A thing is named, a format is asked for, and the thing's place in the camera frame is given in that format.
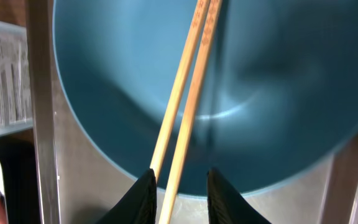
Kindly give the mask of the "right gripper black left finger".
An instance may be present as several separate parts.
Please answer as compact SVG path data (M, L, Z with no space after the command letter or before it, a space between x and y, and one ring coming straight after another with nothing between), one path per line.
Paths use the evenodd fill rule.
M156 214L155 174L148 169L96 224L155 224Z

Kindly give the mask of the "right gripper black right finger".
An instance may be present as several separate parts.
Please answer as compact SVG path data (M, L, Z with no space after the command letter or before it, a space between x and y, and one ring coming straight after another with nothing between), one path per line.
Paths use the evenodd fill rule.
M209 224L270 224L215 168L208 171Z

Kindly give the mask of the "wooden chopstick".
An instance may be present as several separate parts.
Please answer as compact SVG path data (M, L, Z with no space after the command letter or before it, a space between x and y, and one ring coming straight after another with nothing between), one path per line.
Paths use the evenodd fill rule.
M163 117L162 125L155 144L154 153L150 162L150 168L154 171L155 180L158 182L163 160L169 143L170 135L175 124L178 107L180 105L183 91L191 68L193 56L198 43L203 21L207 15L210 0L198 0L188 31L185 46L181 55L177 74L173 83L167 108Z
M168 176L166 192L158 221L159 224L169 223L172 216L222 3L222 0L210 1L207 15L203 21L203 28L198 38L195 49L195 52L198 54Z

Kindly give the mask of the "dark blue plate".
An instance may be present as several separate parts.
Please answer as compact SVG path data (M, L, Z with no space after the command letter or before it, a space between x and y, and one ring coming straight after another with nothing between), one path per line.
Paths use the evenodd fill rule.
M194 0L54 4L58 74L95 148L126 175L148 168ZM358 0L221 6L179 193L219 169L247 195L304 174L358 133Z

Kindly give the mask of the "black waste tray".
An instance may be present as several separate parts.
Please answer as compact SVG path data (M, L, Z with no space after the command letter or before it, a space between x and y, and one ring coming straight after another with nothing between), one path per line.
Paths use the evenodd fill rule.
M0 164L9 223L40 223L35 149L31 142L0 138Z

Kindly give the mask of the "clear plastic bin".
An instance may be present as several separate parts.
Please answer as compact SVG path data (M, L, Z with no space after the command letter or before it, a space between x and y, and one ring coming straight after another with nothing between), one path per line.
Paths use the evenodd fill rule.
M26 28L0 21L0 136L32 126Z

